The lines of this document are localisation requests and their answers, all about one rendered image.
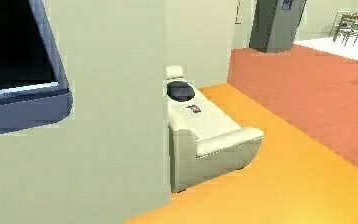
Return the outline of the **framed wall picture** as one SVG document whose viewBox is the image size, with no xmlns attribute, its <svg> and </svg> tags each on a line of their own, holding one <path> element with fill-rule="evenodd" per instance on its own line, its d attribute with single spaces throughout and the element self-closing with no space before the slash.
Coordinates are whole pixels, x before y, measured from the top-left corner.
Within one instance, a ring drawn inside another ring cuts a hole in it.
<svg viewBox="0 0 358 224">
<path fill-rule="evenodd" d="M 242 23 L 241 8 L 242 8 L 242 0 L 237 0 L 235 24 Z"/>
</svg>

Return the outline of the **dark grey fridge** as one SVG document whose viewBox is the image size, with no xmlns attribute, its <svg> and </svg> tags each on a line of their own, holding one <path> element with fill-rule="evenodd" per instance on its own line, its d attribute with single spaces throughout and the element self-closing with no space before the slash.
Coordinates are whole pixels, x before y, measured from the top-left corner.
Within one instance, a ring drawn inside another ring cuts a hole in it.
<svg viewBox="0 0 358 224">
<path fill-rule="evenodd" d="M 292 48 L 307 0 L 257 0 L 249 47 L 263 53 Z"/>
</svg>

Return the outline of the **blue framed window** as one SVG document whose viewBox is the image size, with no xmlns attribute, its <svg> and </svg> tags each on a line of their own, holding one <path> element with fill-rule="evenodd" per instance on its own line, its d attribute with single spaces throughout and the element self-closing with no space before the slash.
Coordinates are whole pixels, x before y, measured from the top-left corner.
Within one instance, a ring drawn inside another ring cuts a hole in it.
<svg viewBox="0 0 358 224">
<path fill-rule="evenodd" d="M 59 122 L 73 97 L 42 0 L 0 0 L 0 134 Z"/>
</svg>

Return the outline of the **white sofa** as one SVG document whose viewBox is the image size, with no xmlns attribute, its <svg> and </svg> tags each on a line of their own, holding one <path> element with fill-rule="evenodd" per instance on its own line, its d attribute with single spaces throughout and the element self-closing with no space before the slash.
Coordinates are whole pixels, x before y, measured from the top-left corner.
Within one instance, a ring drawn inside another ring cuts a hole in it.
<svg viewBox="0 0 358 224">
<path fill-rule="evenodd" d="M 188 83 L 195 97 L 177 102 L 167 95 L 167 84 Z M 256 156 L 264 132 L 242 127 L 188 81 L 181 66 L 166 68 L 170 184 L 173 193 L 242 169 Z M 190 105 L 201 112 L 193 113 Z"/>
</svg>

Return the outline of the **black round cushion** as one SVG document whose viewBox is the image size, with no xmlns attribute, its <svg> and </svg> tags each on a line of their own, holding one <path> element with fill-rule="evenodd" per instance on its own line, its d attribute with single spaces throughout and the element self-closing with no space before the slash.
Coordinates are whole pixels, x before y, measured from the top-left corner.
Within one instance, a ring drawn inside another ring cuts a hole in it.
<svg viewBox="0 0 358 224">
<path fill-rule="evenodd" d="M 195 97 L 195 92 L 188 83 L 173 81 L 167 84 L 167 95 L 174 101 L 186 102 Z"/>
</svg>

